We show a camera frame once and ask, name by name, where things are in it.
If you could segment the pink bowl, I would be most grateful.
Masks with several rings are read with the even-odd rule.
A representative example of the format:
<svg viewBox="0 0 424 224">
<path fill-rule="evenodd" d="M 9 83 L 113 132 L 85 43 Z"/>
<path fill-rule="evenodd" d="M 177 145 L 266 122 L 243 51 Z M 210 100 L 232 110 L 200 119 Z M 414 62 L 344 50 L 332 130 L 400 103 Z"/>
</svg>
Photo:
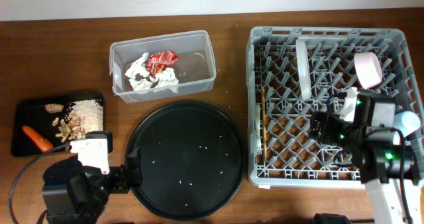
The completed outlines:
<svg viewBox="0 0 424 224">
<path fill-rule="evenodd" d="M 364 89 L 372 88 L 382 82 L 382 67 L 375 53 L 356 53 L 354 55 L 354 68 L 360 85 Z"/>
</svg>

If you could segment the light blue cup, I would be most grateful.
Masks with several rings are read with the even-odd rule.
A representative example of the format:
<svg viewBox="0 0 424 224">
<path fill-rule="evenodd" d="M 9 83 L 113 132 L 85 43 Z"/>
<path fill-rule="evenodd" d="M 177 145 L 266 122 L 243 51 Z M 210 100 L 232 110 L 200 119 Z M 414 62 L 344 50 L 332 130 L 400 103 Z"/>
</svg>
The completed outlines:
<svg viewBox="0 0 424 224">
<path fill-rule="evenodd" d="M 401 131 L 404 137 L 415 132 L 421 126 L 421 121 L 414 112 L 404 111 L 394 115 L 393 127 Z"/>
</svg>

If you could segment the grey plate with food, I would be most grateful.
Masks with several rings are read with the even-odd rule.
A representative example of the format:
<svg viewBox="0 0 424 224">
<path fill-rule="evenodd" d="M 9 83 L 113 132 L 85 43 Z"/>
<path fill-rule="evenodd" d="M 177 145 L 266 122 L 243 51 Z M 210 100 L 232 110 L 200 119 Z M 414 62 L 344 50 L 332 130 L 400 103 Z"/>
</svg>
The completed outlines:
<svg viewBox="0 0 424 224">
<path fill-rule="evenodd" d="M 302 100 L 307 101 L 311 98 L 311 80 L 309 72 L 309 60 L 307 56 L 307 47 L 303 40 L 296 40 L 295 51 L 301 97 Z"/>
</svg>

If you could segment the pile of peanut shells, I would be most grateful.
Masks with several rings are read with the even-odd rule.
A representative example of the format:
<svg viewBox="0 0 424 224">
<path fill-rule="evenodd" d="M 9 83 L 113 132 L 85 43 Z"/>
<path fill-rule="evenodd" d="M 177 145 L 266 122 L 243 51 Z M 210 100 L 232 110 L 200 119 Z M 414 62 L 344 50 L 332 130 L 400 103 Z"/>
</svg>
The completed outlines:
<svg viewBox="0 0 424 224">
<path fill-rule="evenodd" d="M 61 138 L 62 143 L 85 137 L 85 130 L 82 127 L 82 120 L 79 116 L 69 118 L 68 122 L 57 117 L 53 120 L 52 126 L 58 128 L 59 132 L 55 134 L 55 137 Z"/>
</svg>

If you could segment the pile of rice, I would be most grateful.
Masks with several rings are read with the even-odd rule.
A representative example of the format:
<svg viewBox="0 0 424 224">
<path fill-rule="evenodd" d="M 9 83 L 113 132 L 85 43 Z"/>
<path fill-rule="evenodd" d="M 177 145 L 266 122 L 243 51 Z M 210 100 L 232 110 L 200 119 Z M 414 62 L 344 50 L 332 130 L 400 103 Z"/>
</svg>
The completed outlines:
<svg viewBox="0 0 424 224">
<path fill-rule="evenodd" d="M 68 140 L 84 139 L 86 134 L 103 130 L 103 107 L 96 99 L 76 101 L 66 117 Z"/>
</svg>

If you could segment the round black tray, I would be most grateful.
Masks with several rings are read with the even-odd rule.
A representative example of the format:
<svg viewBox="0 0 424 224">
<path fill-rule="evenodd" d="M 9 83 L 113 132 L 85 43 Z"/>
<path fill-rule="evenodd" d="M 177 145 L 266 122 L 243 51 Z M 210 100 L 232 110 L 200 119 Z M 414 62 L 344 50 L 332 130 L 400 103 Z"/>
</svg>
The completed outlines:
<svg viewBox="0 0 424 224">
<path fill-rule="evenodd" d="M 207 217 L 224 207 L 244 177 L 246 151 L 234 122 L 199 101 L 169 103 L 133 131 L 125 166 L 131 188 L 153 214 L 175 221 Z"/>
</svg>

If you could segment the wooden chopstick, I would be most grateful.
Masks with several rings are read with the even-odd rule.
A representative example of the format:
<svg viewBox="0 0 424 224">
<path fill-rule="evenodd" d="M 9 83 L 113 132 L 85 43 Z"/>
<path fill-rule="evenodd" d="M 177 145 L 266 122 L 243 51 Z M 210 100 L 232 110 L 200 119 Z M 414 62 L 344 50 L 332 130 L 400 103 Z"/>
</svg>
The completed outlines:
<svg viewBox="0 0 424 224">
<path fill-rule="evenodd" d="M 266 132 L 266 106 L 265 106 L 265 89 L 261 89 L 261 105 L 262 105 L 262 132 L 263 132 L 263 159 L 267 161 L 267 132 Z"/>
</svg>

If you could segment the white plastic fork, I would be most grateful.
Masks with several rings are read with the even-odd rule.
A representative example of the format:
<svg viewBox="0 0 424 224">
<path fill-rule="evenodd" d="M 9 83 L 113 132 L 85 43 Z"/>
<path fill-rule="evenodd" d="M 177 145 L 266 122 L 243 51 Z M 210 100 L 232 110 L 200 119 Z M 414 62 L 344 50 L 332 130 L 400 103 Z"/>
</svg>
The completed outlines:
<svg viewBox="0 0 424 224">
<path fill-rule="evenodd" d="M 256 104 L 256 118 L 254 123 L 254 132 L 255 132 L 255 145 L 256 145 L 256 155 L 262 155 L 262 143 L 260 136 L 260 120 L 261 120 L 261 107 L 259 104 Z"/>
</svg>

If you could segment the white tissue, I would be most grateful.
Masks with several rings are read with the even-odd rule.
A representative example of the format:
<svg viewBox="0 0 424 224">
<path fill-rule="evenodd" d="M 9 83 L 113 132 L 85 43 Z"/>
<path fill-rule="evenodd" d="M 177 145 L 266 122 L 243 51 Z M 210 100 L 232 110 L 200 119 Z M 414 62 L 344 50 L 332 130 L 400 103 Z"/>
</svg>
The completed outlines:
<svg viewBox="0 0 424 224">
<path fill-rule="evenodd" d="M 149 80 L 150 73 L 146 69 L 148 57 L 149 53 L 145 52 L 139 59 L 135 60 L 125 72 L 134 91 L 150 89 L 153 85 Z"/>
<path fill-rule="evenodd" d="M 156 74 L 156 87 L 169 87 L 174 93 L 178 92 L 179 80 L 173 68 L 165 68 Z"/>
</svg>

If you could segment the walnut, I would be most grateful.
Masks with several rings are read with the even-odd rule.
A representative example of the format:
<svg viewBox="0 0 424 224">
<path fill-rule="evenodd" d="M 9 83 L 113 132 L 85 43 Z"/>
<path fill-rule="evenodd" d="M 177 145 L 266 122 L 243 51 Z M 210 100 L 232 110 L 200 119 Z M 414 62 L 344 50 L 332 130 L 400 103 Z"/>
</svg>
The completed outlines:
<svg viewBox="0 0 424 224">
<path fill-rule="evenodd" d="M 48 113 L 60 113 L 63 111 L 64 106 L 57 103 L 50 103 L 46 104 L 44 108 Z"/>
</svg>

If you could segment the orange carrot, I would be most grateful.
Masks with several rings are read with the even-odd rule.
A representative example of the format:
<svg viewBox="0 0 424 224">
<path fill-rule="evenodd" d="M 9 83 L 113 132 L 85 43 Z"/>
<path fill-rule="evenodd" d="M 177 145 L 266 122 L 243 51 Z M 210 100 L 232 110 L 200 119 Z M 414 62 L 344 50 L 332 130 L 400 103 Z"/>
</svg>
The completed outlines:
<svg viewBox="0 0 424 224">
<path fill-rule="evenodd" d="M 22 130 L 24 134 L 34 142 L 34 144 L 42 151 L 47 152 L 54 148 L 53 144 L 38 132 L 36 132 L 33 128 L 29 126 L 22 126 Z"/>
</svg>

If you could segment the red snack wrapper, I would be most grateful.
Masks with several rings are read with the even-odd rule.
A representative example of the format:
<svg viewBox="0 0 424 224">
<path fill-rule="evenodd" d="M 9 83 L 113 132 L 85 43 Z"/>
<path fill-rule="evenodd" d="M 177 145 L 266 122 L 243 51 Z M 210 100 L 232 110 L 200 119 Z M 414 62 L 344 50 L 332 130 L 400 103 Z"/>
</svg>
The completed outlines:
<svg viewBox="0 0 424 224">
<path fill-rule="evenodd" d="M 146 69 L 151 76 L 155 77 L 158 72 L 172 66 L 178 59 L 179 56 L 173 50 L 161 51 L 149 57 Z"/>
</svg>

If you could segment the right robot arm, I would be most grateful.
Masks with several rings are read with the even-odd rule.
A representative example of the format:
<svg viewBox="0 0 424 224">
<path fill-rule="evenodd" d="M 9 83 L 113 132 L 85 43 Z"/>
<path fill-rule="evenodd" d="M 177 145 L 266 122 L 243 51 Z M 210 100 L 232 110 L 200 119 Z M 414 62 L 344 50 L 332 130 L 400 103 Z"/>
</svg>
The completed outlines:
<svg viewBox="0 0 424 224">
<path fill-rule="evenodd" d="M 359 169 L 376 223 L 420 223 L 419 158 L 406 143 L 420 127 L 419 117 L 396 113 L 389 95 L 355 87 L 330 95 L 325 105 L 337 99 L 344 101 L 342 112 L 314 112 L 309 138 L 340 148 L 335 166 Z"/>
</svg>

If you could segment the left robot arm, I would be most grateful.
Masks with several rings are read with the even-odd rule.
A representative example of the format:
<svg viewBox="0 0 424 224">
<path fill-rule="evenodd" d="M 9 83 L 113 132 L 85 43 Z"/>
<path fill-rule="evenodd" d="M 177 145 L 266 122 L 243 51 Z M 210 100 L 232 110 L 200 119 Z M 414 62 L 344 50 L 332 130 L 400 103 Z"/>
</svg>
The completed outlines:
<svg viewBox="0 0 424 224">
<path fill-rule="evenodd" d="M 111 194 L 126 194 L 140 185 L 138 170 L 113 166 L 108 174 L 84 166 L 77 156 L 51 165 L 43 174 L 42 196 L 49 223 L 96 223 Z"/>
</svg>

